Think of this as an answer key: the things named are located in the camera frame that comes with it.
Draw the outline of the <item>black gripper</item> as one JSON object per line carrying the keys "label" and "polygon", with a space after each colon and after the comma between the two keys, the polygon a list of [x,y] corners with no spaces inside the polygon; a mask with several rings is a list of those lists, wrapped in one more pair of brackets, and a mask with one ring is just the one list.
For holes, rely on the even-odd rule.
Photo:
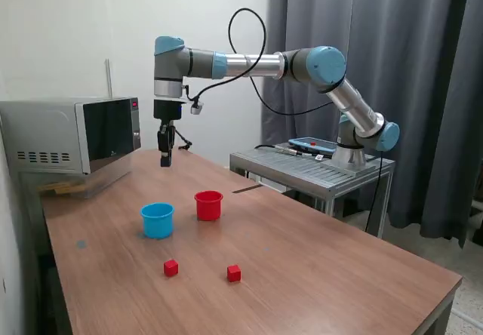
{"label": "black gripper", "polygon": [[172,149],[174,146],[176,128],[172,121],[180,120],[183,102],[171,100],[154,100],[153,117],[161,121],[157,132],[158,150],[161,154],[160,166],[168,168],[172,162]]}

